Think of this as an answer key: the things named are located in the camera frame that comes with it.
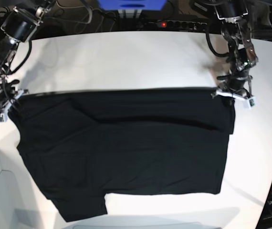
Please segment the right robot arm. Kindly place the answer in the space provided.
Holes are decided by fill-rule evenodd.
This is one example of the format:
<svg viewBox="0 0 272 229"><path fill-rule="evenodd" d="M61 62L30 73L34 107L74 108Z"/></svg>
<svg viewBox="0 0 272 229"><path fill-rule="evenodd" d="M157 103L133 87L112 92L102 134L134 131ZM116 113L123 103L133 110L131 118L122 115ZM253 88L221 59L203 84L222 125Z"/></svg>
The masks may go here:
<svg viewBox="0 0 272 229"><path fill-rule="evenodd" d="M19 80L8 82L6 78L15 74L28 60L32 50L32 36L54 4L54 0L39 0L30 8L15 6L1 25L5 36L0 41L0 123L8 120L10 109L15 108L17 100L28 92L27 89L15 89ZM10 67L19 44L26 42L29 44L26 57L12 70Z"/></svg>

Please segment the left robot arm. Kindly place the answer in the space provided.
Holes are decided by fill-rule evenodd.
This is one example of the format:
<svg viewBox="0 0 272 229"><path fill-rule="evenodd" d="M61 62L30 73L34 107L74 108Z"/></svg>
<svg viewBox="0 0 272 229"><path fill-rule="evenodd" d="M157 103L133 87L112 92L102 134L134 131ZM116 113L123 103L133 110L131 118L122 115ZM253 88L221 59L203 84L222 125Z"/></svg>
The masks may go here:
<svg viewBox="0 0 272 229"><path fill-rule="evenodd" d="M252 94L252 76L249 71L257 64L258 57L251 42L247 5L243 0L203 0L202 3L214 8L215 17L212 21L221 21L221 34L229 49L227 53L214 50L209 37L212 22L209 22L206 28L209 49L216 57L226 58L226 62L230 64L226 75L217 76L219 85L212 97L220 95L240 100L245 108L251 109L256 100Z"/></svg>

